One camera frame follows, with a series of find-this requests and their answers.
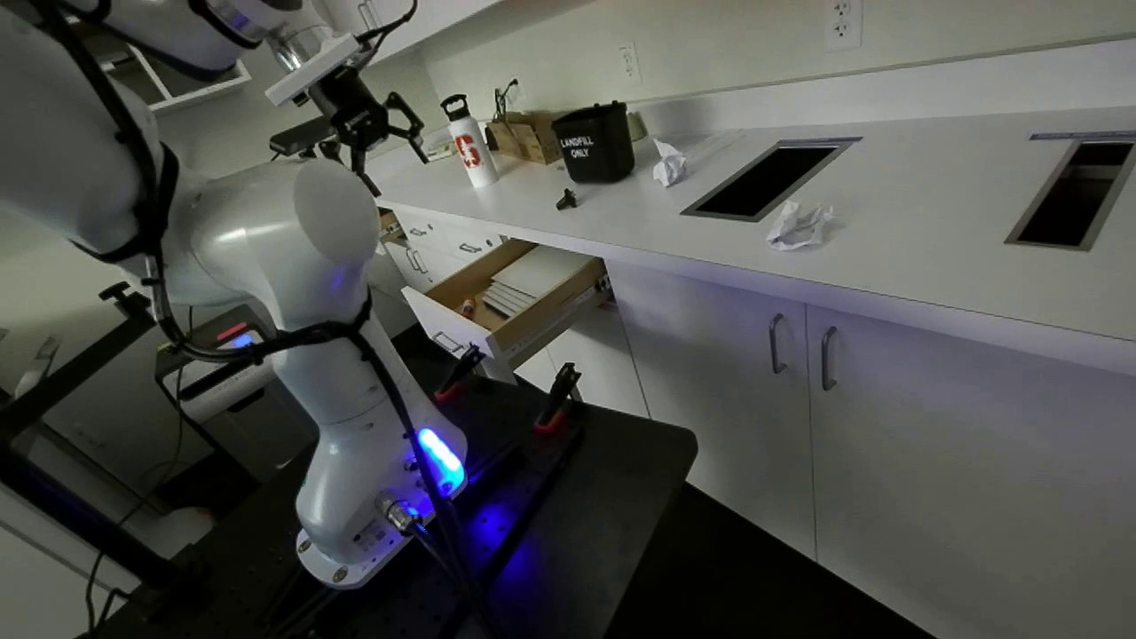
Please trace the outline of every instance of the black table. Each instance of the black table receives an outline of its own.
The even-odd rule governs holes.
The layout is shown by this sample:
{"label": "black table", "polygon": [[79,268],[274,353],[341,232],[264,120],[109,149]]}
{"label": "black table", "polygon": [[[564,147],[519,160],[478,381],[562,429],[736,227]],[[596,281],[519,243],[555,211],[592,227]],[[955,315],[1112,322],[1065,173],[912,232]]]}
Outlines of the black table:
{"label": "black table", "polygon": [[[446,359],[435,349],[402,340],[402,353],[421,388],[442,381]],[[476,385],[446,414],[473,433],[485,427],[530,433],[541,407],[543,398],[530,388]],[[547,484],[519,543],[485,587],[493,633],[500,635],[603,635],[655,522],[695,457],[695,437],[674,427],[603,407],[580,407],[575,423],[582,427],[575,450],[555,484]],[[179,599],[150,626],[124,606],[96,635],[269,635],[267,606],[278,587],[299,573],[290,554],[290,497],[299,484],[302,465],[279,471],[198,543],[198,556],[209,566],[203,598]],[[433,590],[446,590],[446,584],[426,554],[398,556],[374,587],[331,604],[316,619],[311,635],[421,635],[421,629],[440,629]]]}

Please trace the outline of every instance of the wooden drawer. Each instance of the wooden drawer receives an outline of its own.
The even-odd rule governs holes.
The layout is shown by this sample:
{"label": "wooden drawer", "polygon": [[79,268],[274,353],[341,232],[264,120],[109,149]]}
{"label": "wooden drawer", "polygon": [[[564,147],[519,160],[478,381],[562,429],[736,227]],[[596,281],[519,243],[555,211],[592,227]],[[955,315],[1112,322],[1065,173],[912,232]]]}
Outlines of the wooden drawer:
{"label": "wooden drawer", "polygon": [[535,246],[530,243],[504,243],[435,288],[402,288],[402,295],[433,346],[454,359],[476,346],[485,354],[485,375],[512,381],[519,364],[551,346],[580,314],[599,302],[599,283],[607,281],[599,259],[573,264],[564,274],[558,274],[558,283],[543,300],[504,320],[482,306],[482,290],[504,268],[519,264],[532,250]]}

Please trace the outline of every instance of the open drawer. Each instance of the open drawer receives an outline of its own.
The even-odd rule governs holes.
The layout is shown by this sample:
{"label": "open drawer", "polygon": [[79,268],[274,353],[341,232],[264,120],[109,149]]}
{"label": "open drawer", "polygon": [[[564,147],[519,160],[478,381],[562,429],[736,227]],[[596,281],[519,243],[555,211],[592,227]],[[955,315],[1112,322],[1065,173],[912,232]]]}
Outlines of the open drawer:
{"label": "open drawer", "polygon": [[[493,281],[535,281],[526,290],[519,314],[498,314],[485,306]],[[450,353],[464,349],[485,354],[482,372],[490,381],[512,381],[512,368],[551,346],[580,314],[596,306],[607,270],[599,259],[558,251],[530,243],[504,243],[482,259],[470,264],[454,277],[429,290],[402,288],[406,302],[420,315],[426,336]]]}

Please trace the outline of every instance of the wall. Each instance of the wall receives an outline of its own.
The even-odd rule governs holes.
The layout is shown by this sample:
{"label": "wall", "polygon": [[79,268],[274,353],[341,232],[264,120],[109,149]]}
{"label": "wall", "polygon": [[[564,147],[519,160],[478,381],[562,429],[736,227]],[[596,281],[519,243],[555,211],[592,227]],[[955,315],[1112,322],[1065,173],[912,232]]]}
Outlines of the wall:
{"label": "wall", "polygon": [[[421,48],[440,95],[522,78],[519,108],[659,100],[925,62],[1136,35],[1131,0],[861,0],[861,44],[828,50],[825,0],[504,0]],[[631,48],[640,78],[626,74]]]}
{"label": "wall", "polygon": [[[278,133],[316,117],[316,108],[267,102],[264,94],[283,74],[267,50],[248,55],[246,68],[251,74],[248,87],[215,100],[185,102],[179,109],[161,115],[161,133],[169,142],[169,149],[207,177],[267,164],[269,139]],[[374,88],[377,100],[382,100],[386,94],[402,94],[412,102],[412,109],[426,120],[426,133],[442,123],[429,78],[421,74],[414,57],[374,65],[362,74],[362,82]]]}

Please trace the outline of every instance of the dark floor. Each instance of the dark floor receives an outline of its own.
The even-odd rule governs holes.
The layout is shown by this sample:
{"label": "dark floor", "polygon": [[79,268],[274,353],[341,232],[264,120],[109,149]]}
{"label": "dark floor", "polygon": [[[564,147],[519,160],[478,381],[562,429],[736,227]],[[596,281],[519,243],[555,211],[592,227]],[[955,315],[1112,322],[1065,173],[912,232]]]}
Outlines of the dark floor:
{"label": "dark floor", "polygon": [[923,635],[886,606],[685,487],[655,528],[612,639]]}

